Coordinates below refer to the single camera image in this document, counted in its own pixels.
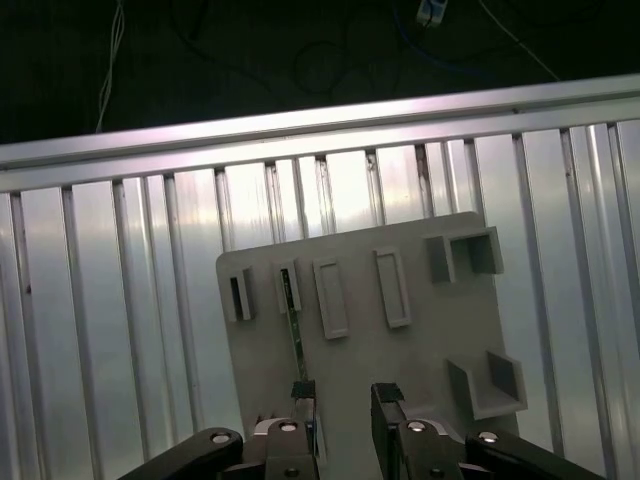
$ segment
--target horizontal metal bar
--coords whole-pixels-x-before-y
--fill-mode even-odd
[[[6,145],[0,147],[0,164],[5,168],[43,165],[638,95],[640,75],[422,97]]]
[[[0,192],[69,185],[114,177],[192,170],[263,160],[394,146],[443,139],[468,138],[530,130],[553,129],[640,118],[640,98],[567,107],[553,111],[509,114],[485,118],[419,122],[316,135],[301,135],[269,142],[245,142],[144,154],[105,161],[9,170],[0,174]]]

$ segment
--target metal bolt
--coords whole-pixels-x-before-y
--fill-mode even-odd
[[[423,432],[424,429],[427,428],[422,422],[411,422],[409,423],[409,425],[407,425],[407,427],[409,427],[414,432]]]
[[[429,471],[429,476],[431,476],[432,478],[444,478],[444,471],[440,470],[439,468],[432,468]]]
[[[300,470],[297,468],[287,468],[284,471],[284,476],[287,478],[295,478],[300,475]]]
[[[285,422],[280,424],[280,430],[283,432],[293,432],[296,428],[298,428],[298,426],[295,423]]]
[[[230,438],[229,435],[227,435],[226,433],[218,433],[213,437],[211,437],[211,441],[213,443],[221,444],[221,443],[227,443],[229,441],[229,438]]]
[[[480,437],[480,440],[486,443],[496,443],[498,441],[498,436],[495,433],[491,432],[480,432],[480,435],[478,435],[478,437]]]

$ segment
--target black cable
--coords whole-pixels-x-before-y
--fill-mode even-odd
[[[320,88],[311,87],[306,83],[306,81],[302,79],[302,69],[300,67],[300,64],[305,56],[313,53],[314,50],[335,50],[338,52],[340,58],[338,68],[336,68],[333,78],[328,82],[326,86]],[[293,57],[293,62],[291,63],[291,80],[298,88],[298,90],[306,93],[307,95],[330,95],[333,90],[340,84],[342,79],[346,76],[347,69],[347,54],[342,45],[338,45],[337,43],[331,42],[329,40],[319,40],[303,45],[296,52]]]
[[[533,18],[512,0],[502,0],[502,2],[511,10],[513,10],[513,12],[516,13],[516,15],[518,15],[524,23],[526,23],[531,28],[537,29],[592,22],[599,17],[600,13],[602,12],[602,7],[605,4],[605,0],[594,0],[588,3],[586,6],[573,11],[562,18],[554,19],[551,21],[541,21]],[[558,4],[559,2],[554,0],[553,5],[551,5],[547,10],[552,11]]]
[[[229,62],[221,60],[213,56],[212,54],[205,52],[204,50],[201,50],[197,45],[195,45],[191,40],[189,40],[178,25],[178,21],[176,19],[175,9],[174,9],[174,0],[168,0],[168,1],[169,1],[169,17],[171,20],[171,28],[173,32],[176,34],[176,36],[180,39],[182,44],[187,48],[187,50],[189,50],[191,53],[196,55],[201,60],[211,62],[214,65],[224,70],[228,70],[230,72],[233,72],[237,75],[240,75],[242,77],[245,77],[251,80],[256,85],[259,85],[260,87],[262,87],[262,89],[264,89],[269,94],[269,96],[274,100],[277,107],[282,107],[284,105],[284,102],[282,101],[280,96],[273,90],[273,88],[271,88],[271,85],[269,85],[268,82],[260,78],[258,75],[255,75],[254,73],[251,73],[249,70],[246,70],[238,65],[233,65]]]

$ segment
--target screw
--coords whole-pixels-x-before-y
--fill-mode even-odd
[[[498,441],[498,436],[495,433],[491,432],[481,432],[478,437],[480,437],[480,440],[486,443],[496,443]]]
[[[226,433],[218,433],[211,437],[211,441],[213,443],[217,443],[218,445],[221,443],[227,443],[229,441],[229,435]]]
[[[429,476],[431,476],[433,478],[444,478],[444,472],[442,470],[440,470],[439,468],[432,468],[429,471]]]
[[[423,432],[424,429],[427,428],[422,422],[411,422],[409,423],[409,425],[407,425],[407,427],[409,427],[414,432]]]
[[[295,423],[285,422],[280,424],[280,430],[283,432],[293,432],[298,426]]]

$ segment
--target vertical metal bar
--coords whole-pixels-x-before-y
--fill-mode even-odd
[[[413,145],[380,148],[377,156],[386,223],[424,218],[416,150]]]
[[[274,242],[263,163],[227,167],[234,250]]]
[[[510,135],[476,140],[483,210],[498,229],[504,274],[495,277],[507,352],[522,362],[529,408],[518,413],[520,435],[552,449],[542,341],[528,253],[523,193]]]
[[[420,197],[422,199],[422,211],[426,218],[434,216],[433,195],[431,194],[431,179],[429,178],[429,165],[427,164],[427,150],[424,145],[415,147],[418,162],[418,182],[420,184]]]
[[[467,158],[467,149],[463,140],[451,140],[447,142],[447,164],[451,184],[451,203],[453,211],[474,212],[475,205],[474,178]]]
[[[220,218],[220,229],[222,230],[222,249],[225,252],[230,252],[233,250],[233,228],[231,228],[231,205],[226,172],[224,170],[216,171],[215,180],[218,216]]]
[[[640,349],[640,120],[621,122],[609,136]]]
[[[549,328],[565,457],[604,474],[584,299],[566,169],[557,130],[523,135],[532,225],[540,260],[541,308]]]
[[[365,152],[327,155],[327,169],[336,231],[374,227],[377,222],[369,193]]]
[[[189,314],[184,320],[190,324],[190,331],[183,330],[183,334],[191,337],[189,344],[195,356],[195,375],[192,378],[195,383],[192,386],[202,408],[196,428],[225,425],[241,431],[240,409],[216,276],[216,260],[222,253],[222,235],[213,171],[177,173],[175,187],[182,248],[179,253],[184,262],[183,280]]]
[[[367,157],[367,184],[369,186],[369,201],[373,209],[373,216],[376,225],[386,225],[384,217],[384,207],[382,205],[382,184],[380,180],[380,169],[378,158],[375,152],[366,152]]]
[[[4,305],[4,293],[0,292]],[[9,335],[4,309],[0,310],[0,477],[20,480],[16,407],[9,356]]]
[[[172,421],[172,443],[175,445],[194,433],[190,389],[183,349],[183,332],[178,315],[177,286],[171,250],[171,234],[167,218],[167,199],[164,178],[160,175],[146,179],[145,194],[148,209],[149,241],[153,261],[151,279],[160,315],[160,334],[168,382]]]
[[[198,431],[204,424],[202,412],[202,399],[198,390],[198,372],[196,352],[194,346],[194,334],[191,322],[189,292],[187,284],[187,272],[184,260],[184,246],[182,243],[182,222],[191,224],[190,219],[181,219],[178,212],[178,193],[174,177],[167,177],[164,181],[166,195],[167,219],[169,222],[169,237],[171,240],[171,256],[176,282],[176,301],[178,307],[178,319],[182,335],[182,352],[184,354],[185,373],[189,386],[189,406],[191,411],[191,423],[194,430]]]
[[[336,233],[336,215],[331,195],[331,180],[326,158],[319,158],[315,163],[318,199],[320,202],[320,221],[324,234]]]
[[[30,285],[23,225],[21,198],[0,195],[0,275],[9,362],[6,368],[11,377],[10,388],[6,391],[11,396],[7,400],[7,408],[12,405],[11,413],[15,417],[14,443],[8,445],[5,451],[11,453],[15,449],[11,455],[18,455],[11,464],[4,465],[11,465],[14,474],[22,475],[21,478],[39,480],[43,460],[43,455],[38,455],[42,444],[42,422],[37,418],[38,411],[34,404],[34,397],[39,396],[39,380],[33,329],[30,330],[31,334],[27,332],[33,326],[31,297],[26,292],[24,296],[22,293]],[[26,303],[26,312],[23,310],[23,301]]]
[[[103,478],[144,461],[110,182],[73,187],[79,278]]]
[[[301,212],[299,172],[293,160],[276,161],[276,178],[281,208],[283,241],[291,242],[304,238]]]
[[[22,200],[47,478],[86,480],[94,472],[62,196],[51,188]]]
[[[636,478],[640,358],[607,128],[571,129],[618,478]]]
[[[144,412],[141,427],[147,460],[171,447],[176,440],[172,431],[145,183],[140,178],[128,178],[122,182],[122,188],[114,186],[114,193],[120,256],[126,274],[127,314]]]
[[[307,238],[324,235],[322,230],[322,213],[318,179],[316,177],[315,157],[298,159],[300,172],[301,209],[303,214],[304,236]]]
[[[450,184],[445,150],[441,143],[427,143],[425,149],[429,168],[433,214],[449,215],[454,210],[449,191]]]
[[[582,221],[579,185],[576,178],[576,157],[574,155],[572,135],[568,130],[562,132],[562,146],[565,157],[565,167],[567,169],[567,186],[569,188],[573,231],[576,237],[575,246],[578,257],[580,287],[583,292],[582,298],[584,300],[585,324],[587,328],[587,339],[589,341],[589,351],[591,354],[591,370],[593,373],[593,384],[596,393],[598,422],[600,424],[604,464],[607,478],[616,478],[615,452],[612,442],[611,422],[607,406],[604,373],[602,369],[602,355],[600,340],[598,338],[598,325],[596,322],[593,289],[591,288],[591,280],[589,278],[589,264],[585,243],[585,228],[584,222]],[[582,153],[578,152],[580,154],[584,154],[586,152],[586,141],[582,143],[582,146],[585,150]]]
[[[531,180],[528,170],[527,153],[522,137],[514,138],[518,180],[522,191],[523,218],[527,231],[527,249],[529,253],[531,276],[533,280],[533,294],[537,311],[538,328],[540,331],[542,363],[544,365],[545,384],[547,386],[547,404],[549,406],[549,423],[551,425],[551,441],[553,451],[557,455],[564,455],[562,439],[562,424],[558,407],[558,392],[553,355],[551,354],[551,338],[549,333],[549,313],[546,309],[544,277],[542,276],[540,249],[538,245],[536,219],[533,211],[533,197],[531,195]]]

